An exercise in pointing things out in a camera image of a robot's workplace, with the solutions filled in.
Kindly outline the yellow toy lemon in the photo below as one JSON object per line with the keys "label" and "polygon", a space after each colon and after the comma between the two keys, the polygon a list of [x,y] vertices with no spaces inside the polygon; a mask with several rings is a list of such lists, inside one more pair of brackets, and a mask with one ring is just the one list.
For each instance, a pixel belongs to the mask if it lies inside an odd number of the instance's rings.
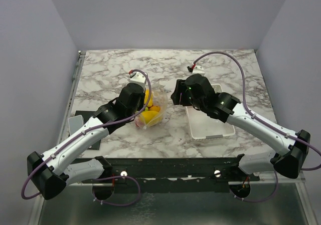
{"label": "yellow toy lemon", "polygon": [[148,108],[153,106],[153,94],[149,89],[145,91],[144,105]]}

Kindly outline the yellow toy banana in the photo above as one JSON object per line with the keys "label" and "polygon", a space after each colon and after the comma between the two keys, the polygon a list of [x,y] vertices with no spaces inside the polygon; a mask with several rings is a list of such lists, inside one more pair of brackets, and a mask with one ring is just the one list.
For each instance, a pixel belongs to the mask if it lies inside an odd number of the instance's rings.
{"label": "yellow toy banana", "polygon": [[143,111],[139,116],[139,120],[143,124],[148,124],[157,114],[157,111]]}

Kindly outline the clear dotted zip bag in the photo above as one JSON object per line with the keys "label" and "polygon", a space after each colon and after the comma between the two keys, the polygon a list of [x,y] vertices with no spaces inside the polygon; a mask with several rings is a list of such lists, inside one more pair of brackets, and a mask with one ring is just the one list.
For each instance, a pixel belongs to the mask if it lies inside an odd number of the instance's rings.
{"label": "clear dotted zip bag", "polygon": [[151,98],[145,110],[135,117],[135,125],[146,130],[162,122],[168,106],[168,96],[159,83],[151,85]]}

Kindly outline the white perforated basket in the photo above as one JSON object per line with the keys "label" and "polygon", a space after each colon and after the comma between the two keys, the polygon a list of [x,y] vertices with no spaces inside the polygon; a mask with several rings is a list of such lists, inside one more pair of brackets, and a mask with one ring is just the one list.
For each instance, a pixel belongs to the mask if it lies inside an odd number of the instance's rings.
{"label": "white perforated basket", "polygon": [[189,134],[193,140],[205,140],[230,137],[236,131],[233,125],[212,119],[192,106],[185,107],[189,125]]}

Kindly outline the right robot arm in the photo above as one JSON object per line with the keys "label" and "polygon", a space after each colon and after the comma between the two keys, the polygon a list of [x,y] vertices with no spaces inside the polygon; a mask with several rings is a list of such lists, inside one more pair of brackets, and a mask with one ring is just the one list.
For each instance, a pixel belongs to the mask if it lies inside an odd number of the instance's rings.
{"label": "right robot arm", "polygon": [[171,99],[174,105],[192,106],[212,119],[241,128],[271,147],[267,152],[239,155],[239,163],[230,168],[235,180],[264,171],[276,171],[292,179],[298,177],[308,154],[308,132],[286,128],[277,132],[277,124],[246,111],[244,104],[231,94],[215,92],[209,80],[201,74],[178,79]]}

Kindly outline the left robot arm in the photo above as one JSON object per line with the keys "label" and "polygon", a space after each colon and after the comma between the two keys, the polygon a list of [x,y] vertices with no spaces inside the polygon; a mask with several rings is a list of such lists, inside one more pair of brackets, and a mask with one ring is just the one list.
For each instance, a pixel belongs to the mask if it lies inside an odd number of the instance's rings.
{"label": "left robot arm", "polygon": [[104,158],[94,158],[87,163],[74,164],[74,160],[95,142],[112,134],[129,123],[143,108],[145,86],[133,82],[122,88],[115,99],[98,108],[88,121],[74,134],[55,147],[27,157],[28,181],[32,181],[38,194],[46,200],[60,194],[64,188],[79,181],[109,180],[111,170]]}

